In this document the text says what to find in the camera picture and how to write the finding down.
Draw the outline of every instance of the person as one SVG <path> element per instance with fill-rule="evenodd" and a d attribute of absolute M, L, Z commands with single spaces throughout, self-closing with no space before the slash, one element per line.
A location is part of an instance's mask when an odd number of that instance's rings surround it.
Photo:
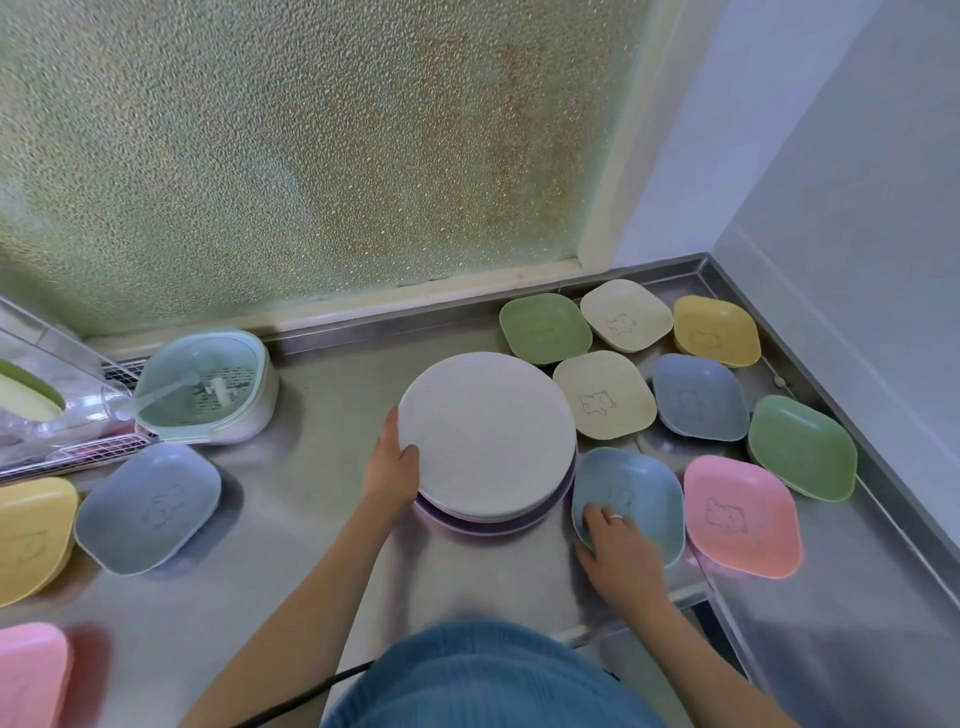
<path fill-rule="evenodd" d="M 401 451 L 394 408 L 367 465 L 356 510 L 320 563 L 213 680 L 181 728 L 229 728 L 333 675 L 377 554 L 417 495 L 419 457 L 415 446 Z M 656 544 L 609 508 L 589 505 L 584 521 L 595 552 L 579 542 L 576 548 L 589 581 L 643 642 L 694 725 L 796 726 L 673 606 Z M 314 719 L 322 703 L 310 707 Z M 296 725 L 305 724 L 315 723 L 300 715 Z M 400 641 L 324 721 L 330 728 L 567 725 L 662 723 L 638 695 L 573 650 L 495 621 L 441 624 Z"/>

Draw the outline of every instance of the blue clothing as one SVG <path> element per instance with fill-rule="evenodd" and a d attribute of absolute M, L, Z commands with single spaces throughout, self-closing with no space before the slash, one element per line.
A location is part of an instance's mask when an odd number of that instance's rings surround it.
<path fill-rule="evenodd" d="M 662 728 L 639 698 L 573 650 L 515 624 L 441 624 L 395 644 L 324 728 Z"/>

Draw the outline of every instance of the textured glass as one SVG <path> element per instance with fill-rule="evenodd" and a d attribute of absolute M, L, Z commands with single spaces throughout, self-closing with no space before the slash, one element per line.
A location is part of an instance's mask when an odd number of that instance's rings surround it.
<path fill-rule="evenodd" d="M 0 0 L 0 266 L 84 335 L 571 257 L 647 0 Z"/>

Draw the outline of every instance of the black cable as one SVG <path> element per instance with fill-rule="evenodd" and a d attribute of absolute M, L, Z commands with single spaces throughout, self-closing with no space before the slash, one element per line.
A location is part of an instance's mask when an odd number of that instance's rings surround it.
<path fill-rule="evenodd" d="M 274 718 L 280 717 L 284 713 L 290 713 L 290 711 L 299 708 L 304 703 L 309 703 L 314 698 L 320 697 L 337 683 L 343 682 L 347 678 L 353 677 L 361 672 L 366 672 L 372 664 L 373 660 L 370 660 L 363 665 L 338 672 L 336 675 L 326 678 L 320 685 L 314 686 L 310 690 L 302 692 L 297 695 L 297 697 L 292 697 L 286 702 L 275 705 L 273 708 L 268 708 L 263 713 L 258 713 L 252 718 L 247 718 L 242 723 L 237 723 L 233 728 L 260 728 L 261 725 L 269 723 Z"/>

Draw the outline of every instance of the metal counter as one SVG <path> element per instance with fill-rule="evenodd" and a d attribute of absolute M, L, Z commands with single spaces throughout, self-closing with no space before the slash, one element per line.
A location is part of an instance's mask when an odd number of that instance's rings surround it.
<path fill-rule="evenodd" d="M 712 295 L 699 264 L 630 277 L 667 303 Z M 600 279 L 560 290 L 576 298 Z M 0 610 L 0 626 L 43 619 L 70 635 L 77 660 L 63 726 L 175 726 L 323 555 L 359 499 L 383 416 L 407 385 L 453 354 L 508 350 L 495 315 L 504 300 L 270 342 L 282 380 L 276 416 L 247 444 L 202 449 L 224 474 L 223 503 L 173 561 L 121 578 L 76 549 L 51 587 Z M 668 351 L 661 342 L 631 358 L 649 379 Z M 737 376 L 751 405 L 778 391 L 765 362 Z M 791 372 L 791 386 L 799 376 Z M 581 451 L 595 445 L 582 441 Z M 659 422 L 609 445 L 639 449 L 677 472 L 700 454 L 745 457 L 740 444 L 686 440 Z M 87 491 L 108 472 L 71 479 Z M 914 703 L 923 720 L 899 725 L 946 725 L 945 716 L 960 713 L 960 692 L 947 685 L 960 674 L 960 611 L 863 487 L 848 503 L 796 500 L 806 549 L 796 576 L 767 581 L 701 557 L 705 576 L 688 547 L 667 573 L 672 598 L 681 606 L 709 598 L 748 673 L 804 725 L 892 725 L 887 718 L 907 716 Z M 341 668 L 443 619 L 509 619 L 571 644 L 617 629 L 576 564 L 575 538 L 569 497 L 535 528 L 499 539 L 455 534 L 412 512 L 377 560 Z"/>

